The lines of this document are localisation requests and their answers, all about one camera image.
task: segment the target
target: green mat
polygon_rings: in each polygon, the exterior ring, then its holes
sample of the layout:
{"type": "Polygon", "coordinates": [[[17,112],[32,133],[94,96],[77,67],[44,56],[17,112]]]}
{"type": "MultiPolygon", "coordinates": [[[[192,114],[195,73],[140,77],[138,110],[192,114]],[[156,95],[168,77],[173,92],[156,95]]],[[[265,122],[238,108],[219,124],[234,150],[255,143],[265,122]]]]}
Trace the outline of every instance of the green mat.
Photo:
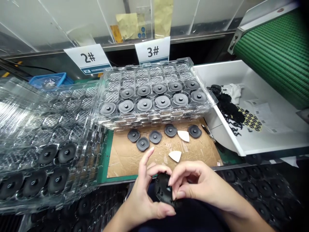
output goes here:
{"type": "Polygon", "coordinates": [[[247,32],[234,53],[297,109],[309,106],[308,34],[297,9],[247,32]]]}

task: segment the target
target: hand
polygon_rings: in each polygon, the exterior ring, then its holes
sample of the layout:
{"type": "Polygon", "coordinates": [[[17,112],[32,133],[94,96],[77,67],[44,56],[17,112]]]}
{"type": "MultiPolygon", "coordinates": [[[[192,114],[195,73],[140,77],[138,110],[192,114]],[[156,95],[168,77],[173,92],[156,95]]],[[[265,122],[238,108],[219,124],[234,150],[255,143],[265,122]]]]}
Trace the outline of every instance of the hand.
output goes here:
{"type": "Polygon", "coordinates": [[[134,228],[151,219],[162,219],[166,216],[174,216],[175,210],[172,206],[153,202],[147,194],[152,177],[161,172],[171,174],[172,170],[164,165],[155,163],[146,167],[149,157],[154,152],[152,147],[141,159],[138,168],[138,177],[128,199],[123,203],[123,216],[126,217],[128,225],[134,228]]]}

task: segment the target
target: cardboard sheet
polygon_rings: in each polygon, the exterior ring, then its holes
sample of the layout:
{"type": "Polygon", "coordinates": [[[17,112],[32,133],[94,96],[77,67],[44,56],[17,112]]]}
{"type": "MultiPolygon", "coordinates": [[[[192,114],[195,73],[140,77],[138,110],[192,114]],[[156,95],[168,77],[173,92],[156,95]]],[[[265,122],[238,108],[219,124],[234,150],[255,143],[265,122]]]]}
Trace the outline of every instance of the cardboard sheet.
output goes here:
{"type": "MultiPolygon", "coordinates": [[[[182,141],[178,135],[175,135],[173,138],[165,135],[164,128],[166,125],[139,129],[141,137],[148,138],[150,132],[153,130],[158,130],[162,134],[160,143],[153,144],[150,142],[149,148],[154,146],[155,149],[147,165],[155,162],[157,164],[167,165],[173,170],[178,163],[172,160],[168,154],[174,150],[182,152],[180,162],[201,160],[210,167],[217,166],[218,162],[222,163],[216,146],[201,127],[202,123],[205,123],[204,120],[174,125],[179,131],[187,131],[188,127],[193,124],[198,125],[202,131],[202,135],[198,139],[190,136],[190,142],[182,141]]],[[[140,152],[136,144],[130,142],[127,134],[128,131],[114,133],[107,178],[138,174],[138,165],[144,152],[140,152]]]]}

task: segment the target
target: blister tray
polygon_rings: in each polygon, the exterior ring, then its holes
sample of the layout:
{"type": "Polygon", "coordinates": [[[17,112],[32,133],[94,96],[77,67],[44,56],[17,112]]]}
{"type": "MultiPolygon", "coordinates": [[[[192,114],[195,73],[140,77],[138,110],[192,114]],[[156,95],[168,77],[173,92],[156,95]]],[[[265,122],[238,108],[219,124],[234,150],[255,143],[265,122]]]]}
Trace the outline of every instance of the blister tray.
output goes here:
{"type": "Polygon", "coordinates": [[[189,121],[216,103],[190,58],[111,68],[100,78],[93,121],[110,130],[189,121]]]}

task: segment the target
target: white label card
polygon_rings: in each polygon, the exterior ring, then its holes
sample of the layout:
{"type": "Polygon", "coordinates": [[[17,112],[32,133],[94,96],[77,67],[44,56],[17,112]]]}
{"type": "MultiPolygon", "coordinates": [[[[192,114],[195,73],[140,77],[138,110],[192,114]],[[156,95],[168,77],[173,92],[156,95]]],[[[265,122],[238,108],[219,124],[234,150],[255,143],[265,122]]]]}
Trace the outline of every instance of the white label card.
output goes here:
{"type": "Polygon", "coordinates": [[[135,44],[137,57],[140,64],[168,61],[170,55],[171,37],[150,40],[135,44]]]}
{"type": "Polygon", "coordinates": [[[104,68],[111,67],[100,44],[64,50],[84,74],[102,73],[104,68]]]}

